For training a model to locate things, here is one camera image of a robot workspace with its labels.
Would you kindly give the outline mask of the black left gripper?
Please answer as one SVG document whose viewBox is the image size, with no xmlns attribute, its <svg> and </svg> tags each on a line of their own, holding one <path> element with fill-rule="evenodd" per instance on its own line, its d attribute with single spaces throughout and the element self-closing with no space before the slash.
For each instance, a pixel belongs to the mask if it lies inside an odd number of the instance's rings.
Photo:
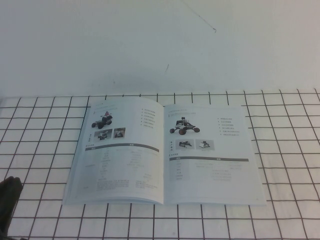
<svg viewBox="0 0 320 240">
<path fill-rule="evenodd" d="M 9 240 L 13 210 L 20 198 L 23 184 L 19 177 L 9 176 L 0 183 L 0 239 Z"/>
</svg>

